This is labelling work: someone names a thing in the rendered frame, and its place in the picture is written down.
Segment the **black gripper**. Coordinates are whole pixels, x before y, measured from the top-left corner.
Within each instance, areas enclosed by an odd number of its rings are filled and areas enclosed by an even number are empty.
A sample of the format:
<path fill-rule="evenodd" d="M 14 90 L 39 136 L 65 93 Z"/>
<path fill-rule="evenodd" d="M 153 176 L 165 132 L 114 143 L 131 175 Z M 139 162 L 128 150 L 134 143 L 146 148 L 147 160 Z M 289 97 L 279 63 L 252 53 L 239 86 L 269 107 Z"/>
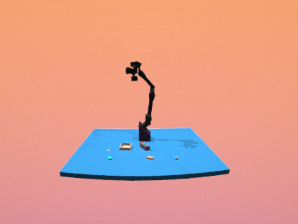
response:
<path fill-rule="evenodd" d="M 131 69 L 131 74 L 133 73 L 133 76 L 131 77 L 131 81 L 134 82 L 134 81 L 138 81 L 138 77 L 135 76 L 135 74 L 137 74 L 137 62 L 131 62 L 131 67 L 133 67 L 133 69 Z"/>

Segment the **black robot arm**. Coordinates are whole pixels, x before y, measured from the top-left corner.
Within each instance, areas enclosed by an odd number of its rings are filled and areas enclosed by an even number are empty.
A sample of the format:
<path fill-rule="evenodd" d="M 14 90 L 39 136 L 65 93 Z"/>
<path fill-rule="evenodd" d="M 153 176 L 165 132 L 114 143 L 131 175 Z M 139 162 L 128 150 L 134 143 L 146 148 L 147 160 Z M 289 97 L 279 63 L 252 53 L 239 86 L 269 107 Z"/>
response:
<path fill-rule="evenodd" d="M 137 62 L 137 61 L 136 61 Z M 141 124 L 141 126 L 145 129 L 148 125 L 150 125 L 150 122 L 152 120 L 151 112 L 152 112 L 152 107 L 153 107 L 153 100 L 155 98 L 155 85 L 151 83 L 148 78 L 145 76 L 144 72 L 140 70 L 140 66 L 142 63 L 137 62 L 137 67 L 138 69 L 138 75 L 145 80 L 146 83 L 150 85 L 150 92 L 149 92 L 149 104 L 148 104 L 148 113 L 145 115 L 145 122 Z M 131 73 L 130 67 L 126 68 L 126 74 Z"/>

